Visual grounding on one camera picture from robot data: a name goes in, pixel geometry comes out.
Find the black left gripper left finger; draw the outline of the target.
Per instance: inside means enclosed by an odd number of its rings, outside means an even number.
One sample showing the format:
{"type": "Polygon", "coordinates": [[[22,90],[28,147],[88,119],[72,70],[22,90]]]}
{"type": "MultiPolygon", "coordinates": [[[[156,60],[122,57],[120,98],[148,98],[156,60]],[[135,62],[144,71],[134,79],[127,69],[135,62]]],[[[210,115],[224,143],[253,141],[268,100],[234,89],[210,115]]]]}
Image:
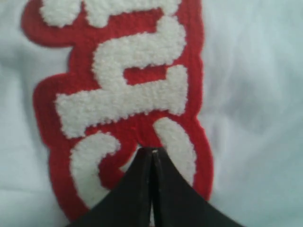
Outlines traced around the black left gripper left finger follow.
{"type": "Polygon", "coordinates": [[[151,148],[140,148],[118,185],[69,227],[148,227],[151,148]]]}

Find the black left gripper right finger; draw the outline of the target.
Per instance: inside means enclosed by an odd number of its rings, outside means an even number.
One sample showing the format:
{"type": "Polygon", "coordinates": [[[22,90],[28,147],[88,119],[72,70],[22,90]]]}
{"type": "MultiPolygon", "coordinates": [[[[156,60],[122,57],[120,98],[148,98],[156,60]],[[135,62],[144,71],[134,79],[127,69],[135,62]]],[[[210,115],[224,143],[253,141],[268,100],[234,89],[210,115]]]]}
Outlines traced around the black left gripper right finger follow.
{"type": "Polygon", "coordinates": [[[183,178],[166,150],[152,151],[151,200],[156,227],[240,227],[183,178]]]}

